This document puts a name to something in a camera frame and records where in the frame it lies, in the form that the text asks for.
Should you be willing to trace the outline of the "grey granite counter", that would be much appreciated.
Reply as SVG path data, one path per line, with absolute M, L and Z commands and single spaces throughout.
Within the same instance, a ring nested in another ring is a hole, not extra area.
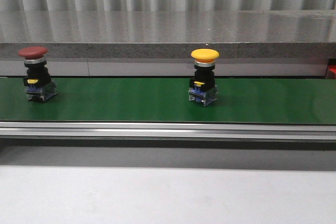
M 44 46 L 53 76 L 191 76 L 191 52 L 217 50 L 218 76 L 322 77 L 335 63 L 335 11 L 4 11 L 1 75 Z

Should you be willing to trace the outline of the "red plastic tray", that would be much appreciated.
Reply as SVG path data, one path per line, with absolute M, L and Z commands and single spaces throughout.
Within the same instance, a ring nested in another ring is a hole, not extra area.
M 326 79 L 336 79 L 336 59 L 330 59 L 328 61 Z

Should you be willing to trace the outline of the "green conveyor belt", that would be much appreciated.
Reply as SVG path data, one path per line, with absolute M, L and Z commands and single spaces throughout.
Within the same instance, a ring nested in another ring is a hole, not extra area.
M 7 121 L 334 124 L 335 81 L 219 78 L 217 100 L 190 102 L 187 78 L 57 78 L 57 95 L 28 101 L 22 78 L 1 78 Z

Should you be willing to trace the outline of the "aluminium conveyor frame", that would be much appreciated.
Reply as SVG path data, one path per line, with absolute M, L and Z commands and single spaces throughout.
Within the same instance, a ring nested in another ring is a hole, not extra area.
M 1 122 L 2 138 L 183 138 L 334 141 L 334 125 L 143 122 Z

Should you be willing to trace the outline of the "red push button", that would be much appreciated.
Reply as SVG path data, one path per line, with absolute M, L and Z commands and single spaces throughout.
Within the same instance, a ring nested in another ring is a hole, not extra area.
M 26 47 L 18 52 L 24 58 L 27 76 L 23 78 L 28 101 L 46 102 L 57 95 L 56 84 L 48 72 L 44 54 L 48 49 L 41 46 Z

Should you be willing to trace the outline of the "yellow push button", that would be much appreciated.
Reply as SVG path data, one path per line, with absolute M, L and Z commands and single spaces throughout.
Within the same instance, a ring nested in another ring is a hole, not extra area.
M 212 49 L 202 48 L 193 50 L 191 56 L 195 59 L 194 77 L 190 78 L 188 99 L 208 106 L 217 100 L 218 88 L 215 84 L 215 59 L 219 52 Z

